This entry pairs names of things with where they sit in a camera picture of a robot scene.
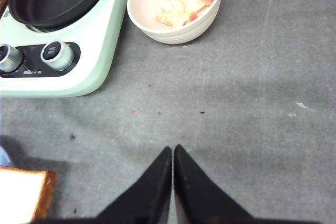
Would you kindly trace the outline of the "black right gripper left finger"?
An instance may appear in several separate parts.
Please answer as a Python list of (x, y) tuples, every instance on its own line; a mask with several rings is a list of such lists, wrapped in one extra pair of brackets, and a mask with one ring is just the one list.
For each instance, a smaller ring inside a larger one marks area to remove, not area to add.
[(97, 218), (105, 223), (159, 223), (171, 197), (172, 150), (165, 147), (141, 177)]

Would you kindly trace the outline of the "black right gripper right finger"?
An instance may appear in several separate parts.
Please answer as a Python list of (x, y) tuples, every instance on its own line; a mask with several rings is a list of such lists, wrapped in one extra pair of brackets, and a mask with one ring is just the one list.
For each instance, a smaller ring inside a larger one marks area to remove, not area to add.
[(260, 223), (219, 188), (181, 144), (174, 150), (174, 192), (178, 223)]

